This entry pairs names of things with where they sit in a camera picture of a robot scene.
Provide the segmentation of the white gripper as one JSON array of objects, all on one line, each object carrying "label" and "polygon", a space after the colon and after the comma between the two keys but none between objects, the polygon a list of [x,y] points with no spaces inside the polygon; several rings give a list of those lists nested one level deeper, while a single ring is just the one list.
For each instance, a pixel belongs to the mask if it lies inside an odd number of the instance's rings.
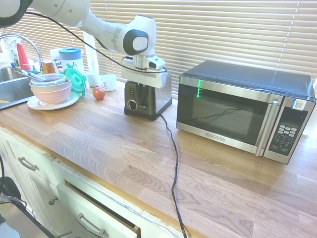
[{"label": "white gripper", "polygon": [[138,71],[131,59],[123,59],[122,65],[122,78],[138,83],[139,106],[147,104],[148,86],[163,88],[166,85],[167,72],[164,70],[163,72],[156,72],[155,70],[152,72]]}]

